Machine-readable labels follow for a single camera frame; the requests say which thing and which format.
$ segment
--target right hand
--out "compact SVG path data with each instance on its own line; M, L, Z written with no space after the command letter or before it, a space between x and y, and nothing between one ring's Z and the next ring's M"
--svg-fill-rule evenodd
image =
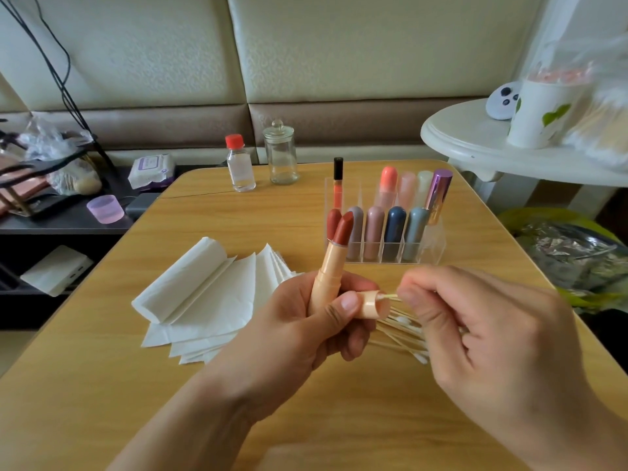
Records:
M628 469L626 423L586 381L573 312L557 292L424 266L397 294L423 325L436 382L529 466Z

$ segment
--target panda figurine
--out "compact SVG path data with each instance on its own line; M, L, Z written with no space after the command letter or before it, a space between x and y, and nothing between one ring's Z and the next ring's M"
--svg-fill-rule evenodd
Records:
M521 92L521 81L514 81L499 86L486 101L486 113L496 120L509 120L514 116L514 109Z

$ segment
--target wooden table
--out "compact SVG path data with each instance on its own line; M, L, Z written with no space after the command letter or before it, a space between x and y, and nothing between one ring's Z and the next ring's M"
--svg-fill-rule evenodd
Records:
M382 162L347 163L345 177L376 179ZM437 161L393 162L420 171ZM230 255L269 242L297 271L323 258L327 164L302 165L293 186L231 189L226 169L186 173L94 269L0 379L3 470L100 470L197 370L169 348L143 349L148 323L131 300L202 236ZM456 174L443 213L444 263L548 283ZM393 290L407 266L349 265ZM602 399L628 416L628 377L580 324L586 371ZM369 346L347 364L332 357L271 418L254 427L238 470L510 470L524 467L471 423L410 355Z

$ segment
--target plastic bottle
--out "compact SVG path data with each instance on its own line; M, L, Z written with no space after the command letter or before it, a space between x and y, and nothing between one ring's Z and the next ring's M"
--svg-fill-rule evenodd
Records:
M229 155L227 156L227 166L236 191L250 191L255 188L255 177L253 176L253 164L251 155L244 150L244 140L240 134L231 134L225 137Z

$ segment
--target acrylic lipstick organizer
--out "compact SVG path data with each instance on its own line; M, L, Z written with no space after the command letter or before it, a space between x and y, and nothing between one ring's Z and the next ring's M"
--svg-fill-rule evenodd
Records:
M379 200L379 183L377 180L361 178L345 178L342 181L341 213L346 213L353 206L359 206L364 212L362 235L360 241L349 242L347 253L348 263L372 264L438 264L446 247L445 229L442 217L435 225L427 225L423 230L421 241L408 243L404 241L408 228L410 212L406 212L401 242L384 243L384 232L388 221L389 209L384 209L384 223L379 242L365 241L367 212L373 205L381 205ZM334 179L325 179L325 212L323 216L323 247L327 248L326 221L329 211L334 208Z

